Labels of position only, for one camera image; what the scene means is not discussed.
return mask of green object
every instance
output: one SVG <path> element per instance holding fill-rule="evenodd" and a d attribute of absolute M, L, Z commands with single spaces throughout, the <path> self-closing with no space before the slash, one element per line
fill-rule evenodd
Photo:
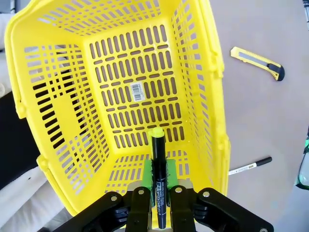
<path fill-rule="evenodd" d="M 143 173 L 143 179 L 141 181 L 141 185 L 150 190 L 152 207 L 154 207 L 155 200 L 153 198 L 153 195 L 154 195 L 153 193 L 153 167 L 152 167 L 151 159 L 145 160 L 144 162 L 144 173 Z"/>
<path fill-rule="evenodd" d="M 167 159 L 168 189 L 178 185 L 176 160 Z"/>

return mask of black object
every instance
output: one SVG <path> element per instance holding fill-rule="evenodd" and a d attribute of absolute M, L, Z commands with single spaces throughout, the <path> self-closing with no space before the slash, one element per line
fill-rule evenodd
<path fill-rule="evenodd" d="M 153 172 L 155 179 L 156 206 L 158 225 L 160 229 L 166 227 L 166 199 L 167 199 L 167 170 L 164 137 L 152 137 Z"/>
<path fill-rule="evenodd" d="M 55 232 L 112 232 L 124 225 L 126 232 L 146 232 L 151 229 L 150 194 L 145 187 L 124 196 L 108 192 Z M 215 232 L 274 232 L 270 223 L 212 188 L 196 193 L 174 186 L 169 198 L 174 232 L 196 232 L 194 219 Z"/>
<path fill-rule="evenodd" d="M 267 64 L 267 67 L 278 73 L 279 74 L 279 77 L 278 77 L 278 80 L 277 81 L 282 81 L 284 79 L 284 76 L 285 76 L 285 70 L 284 70 L 284 67 L 281 65 L 281 67 L 278 67 L 277 65 L 274 65 L 274 64 Z"/>
<path fill-rule="evenodd" d="M 255 162 L 255 163 L 256 163 L 256 166 L 258 167 L 258 166 L 262 166 L 262 165 L 270 163 L 270 162 L 272 162 L 272 157 L 271 156 L 267 157 L 265 159 L 261 159 L 261 160 Z"/>
<path fill-rule="evenodd" d="M 37 167 L 40 155 L 26 119 L 19 119 L 13 94 L 0 99 L 0 189 Z"/>

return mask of yellow utility knife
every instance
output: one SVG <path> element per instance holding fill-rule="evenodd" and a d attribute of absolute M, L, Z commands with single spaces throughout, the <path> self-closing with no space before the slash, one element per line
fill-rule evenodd
<path fill-rule="evenodd" d="M 267 58 L 248 52 L 239 47 L 233 47 L 231 50 L 231 57 L 242 60 L 243 62 L 253 64 L 261 69 L 270 72 L 276 81 L 284 79 L 285 71 L 282 65 L 277 64 Z"/>

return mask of white label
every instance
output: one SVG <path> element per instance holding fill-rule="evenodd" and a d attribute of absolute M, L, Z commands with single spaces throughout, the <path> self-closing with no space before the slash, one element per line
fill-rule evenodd
<path fill-rule="evenodd" d="M 133 101 L 140 102 L 145 100 L 145 94 L 141 82 L 132 83 L 130 86 L 133 94 Z"/>

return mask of white marker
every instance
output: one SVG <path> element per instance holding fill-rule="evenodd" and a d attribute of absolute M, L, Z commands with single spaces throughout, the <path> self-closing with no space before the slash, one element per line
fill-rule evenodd
<path fill-rule="evenodd" d="M 251 164 L 243 166 L 241 168 L 233 169 L 233 170 L 228 172 L 228 175 L 233 175 L 233 174 L 236 174 L 236 173 L 241 173 L 243 171 L 246 171 L 246 170 L 258 167 L 258 166 L 262 166 L 262 165 L 267 164 L 269 162 L 272 162 L 272 157 L 267 157 L 265 159 L 261 159 L 261 160 L 255 162 L 255 163 L 251 163 Z"/>

